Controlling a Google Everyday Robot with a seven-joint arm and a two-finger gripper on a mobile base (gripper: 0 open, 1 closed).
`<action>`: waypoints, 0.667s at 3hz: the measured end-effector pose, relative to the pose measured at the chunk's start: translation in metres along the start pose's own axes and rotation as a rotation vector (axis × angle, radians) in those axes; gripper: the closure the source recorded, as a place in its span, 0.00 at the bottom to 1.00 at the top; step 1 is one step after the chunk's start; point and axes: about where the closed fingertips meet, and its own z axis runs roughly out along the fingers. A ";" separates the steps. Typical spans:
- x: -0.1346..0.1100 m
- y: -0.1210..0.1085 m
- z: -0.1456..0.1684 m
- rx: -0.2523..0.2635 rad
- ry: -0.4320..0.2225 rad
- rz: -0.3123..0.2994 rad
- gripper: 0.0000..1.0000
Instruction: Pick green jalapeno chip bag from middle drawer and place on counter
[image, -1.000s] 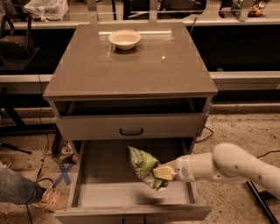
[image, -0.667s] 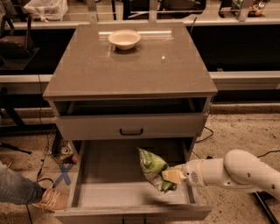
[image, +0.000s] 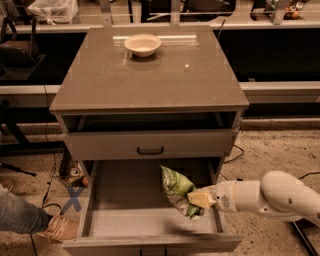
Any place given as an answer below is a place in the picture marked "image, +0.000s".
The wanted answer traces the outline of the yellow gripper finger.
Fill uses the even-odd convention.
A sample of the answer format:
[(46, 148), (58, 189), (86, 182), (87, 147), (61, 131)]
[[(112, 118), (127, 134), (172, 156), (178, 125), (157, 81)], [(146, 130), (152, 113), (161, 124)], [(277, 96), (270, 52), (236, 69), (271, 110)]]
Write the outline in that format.
[(208, 192), (191, 192), (187, 195), (189, 202), (200, 208), (210, 209), (217, 201)]
[(214, 191), (215, 191), (215, 185), (198, 188), (196, 190), (197, 193), (209, 193), (209, 194), (213, 194)]

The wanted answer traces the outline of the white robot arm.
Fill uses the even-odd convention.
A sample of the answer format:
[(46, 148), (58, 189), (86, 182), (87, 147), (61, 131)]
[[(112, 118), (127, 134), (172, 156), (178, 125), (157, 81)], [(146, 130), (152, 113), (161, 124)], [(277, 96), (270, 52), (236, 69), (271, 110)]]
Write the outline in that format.
[(260, 180), (223, 181), (196, 189), (188, 201), (200, 208), (224, 213), (253, 212), (281, 221), (306, 219), (320, 226), (320, 195), (301, 180), (282, 171), (266, 173)]

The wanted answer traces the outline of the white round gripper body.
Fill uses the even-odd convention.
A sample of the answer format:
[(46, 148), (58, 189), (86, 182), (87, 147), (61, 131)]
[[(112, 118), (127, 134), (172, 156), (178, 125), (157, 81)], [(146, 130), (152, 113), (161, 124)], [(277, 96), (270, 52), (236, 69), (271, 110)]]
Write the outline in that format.
[(216, 201), (215, 208), (224, 213), (236, 213), (238, 208), (235, 203), (235, 181), (223, 181), (213, 188), (213, 199)]

